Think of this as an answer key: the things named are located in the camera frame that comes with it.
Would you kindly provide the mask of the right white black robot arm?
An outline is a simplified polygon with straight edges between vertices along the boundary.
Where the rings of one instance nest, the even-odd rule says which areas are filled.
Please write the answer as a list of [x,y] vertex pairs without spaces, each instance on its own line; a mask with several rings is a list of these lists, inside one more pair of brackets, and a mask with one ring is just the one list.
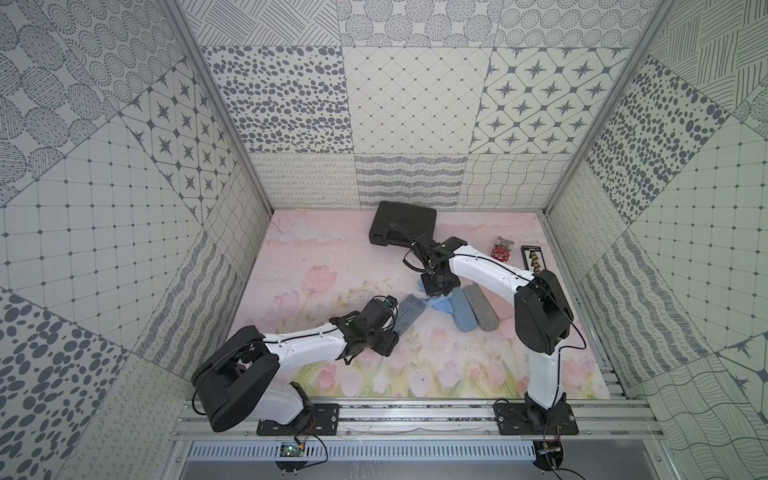
[[436,242],[421,235],[409,241],[409,249],[420,264],[407,267],[421,274],[428,296],[447,295],[466,278],[514,307],[515,332],[528,349],[525,400],[542,411],[557,408],[565,396],[561,350],[573,322],[557,276],[549,270],[535,273],[507,265],[457,237]]

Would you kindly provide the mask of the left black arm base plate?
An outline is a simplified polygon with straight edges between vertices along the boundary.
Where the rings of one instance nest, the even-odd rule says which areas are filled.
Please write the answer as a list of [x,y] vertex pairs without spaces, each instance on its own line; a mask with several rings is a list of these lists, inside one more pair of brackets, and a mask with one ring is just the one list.
[[340,405],[338,403],[313,404],[309,408],[304,408],[294,420],[285,425],[273,420],[260,421],[257,428],[257,435],[335,436],[339,423],[339,413]]

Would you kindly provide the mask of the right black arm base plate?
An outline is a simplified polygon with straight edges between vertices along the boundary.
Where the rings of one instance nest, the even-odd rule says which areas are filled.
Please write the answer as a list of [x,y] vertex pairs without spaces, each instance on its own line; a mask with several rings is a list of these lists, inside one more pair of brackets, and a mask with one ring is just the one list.
[[551,409],[544,409],[535,402],[512,403],[506,400],[496,401],[492,408],[500,435],[557,437],[579,434],[575,415],[565,398]]

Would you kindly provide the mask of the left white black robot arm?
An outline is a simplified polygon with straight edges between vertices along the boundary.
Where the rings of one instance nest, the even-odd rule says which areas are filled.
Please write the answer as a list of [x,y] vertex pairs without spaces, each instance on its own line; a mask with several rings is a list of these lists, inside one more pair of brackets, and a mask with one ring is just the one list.
[[312,423],[314,405],[300,384],[278,376],[307,365],[342,360],[349,364],[365,350],[387,357],[399,341],[396,309],[374,299],[312,329],[263,334],[252,325],[238,330],[192,374],[193,409],[211,429],[227,431],[249,416],[291,433]]

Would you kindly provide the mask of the blue microfiber cloth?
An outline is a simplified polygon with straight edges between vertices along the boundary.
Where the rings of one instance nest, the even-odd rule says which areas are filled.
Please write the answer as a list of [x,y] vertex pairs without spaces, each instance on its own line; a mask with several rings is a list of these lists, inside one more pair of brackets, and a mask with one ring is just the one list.
[[453,306],[451,303],[451,297],[452,294],[449,293],[448,295],[439,295],[439,296],[425,296],[424,298],[421,298],[421,301],[429,308],[432,308],[436,311],[444,312],[448,315],[453,314]]

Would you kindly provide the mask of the dark grey eyeglass case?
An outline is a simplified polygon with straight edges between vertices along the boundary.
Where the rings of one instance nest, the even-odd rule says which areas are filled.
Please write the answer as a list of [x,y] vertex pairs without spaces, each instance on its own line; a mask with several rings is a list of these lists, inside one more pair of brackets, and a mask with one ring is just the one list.
[[425,309],[426,305],[423,300],[413,295],[405,297],[398,305],[398,314],[393,331],[399,336],[404,335]]

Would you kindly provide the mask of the grey felt eyeglass case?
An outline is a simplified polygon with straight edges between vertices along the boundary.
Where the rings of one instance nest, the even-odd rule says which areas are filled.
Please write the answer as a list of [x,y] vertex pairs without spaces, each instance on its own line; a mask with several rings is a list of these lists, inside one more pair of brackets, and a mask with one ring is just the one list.
[[500,320],[487,296],[477,284],[471,284],[463,288],[467,301],[475,316],[478,327],[485,332],[492,332],[499,328]]

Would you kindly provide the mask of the blue eyeglass case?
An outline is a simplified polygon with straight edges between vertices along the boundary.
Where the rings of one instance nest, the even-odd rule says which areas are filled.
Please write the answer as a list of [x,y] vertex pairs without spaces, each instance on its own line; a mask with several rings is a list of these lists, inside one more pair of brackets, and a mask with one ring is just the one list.
[[471,332],[478,327],[474,311],[460,287],[452,290],[449,302],[454,323],[460,332]]

